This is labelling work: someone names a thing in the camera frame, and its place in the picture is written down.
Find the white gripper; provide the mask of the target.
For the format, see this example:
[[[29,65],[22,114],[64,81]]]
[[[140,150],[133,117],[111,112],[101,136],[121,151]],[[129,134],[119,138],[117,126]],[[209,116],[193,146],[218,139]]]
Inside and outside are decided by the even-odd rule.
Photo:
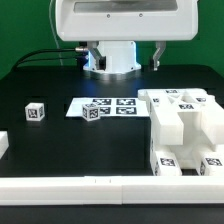
[[[106,69],[98,41],[157,41],[150,68],[157,71],[165,41],[198,32],[198,0],[56,0],[56,30],[64,41],[88,41],[97,70]]]

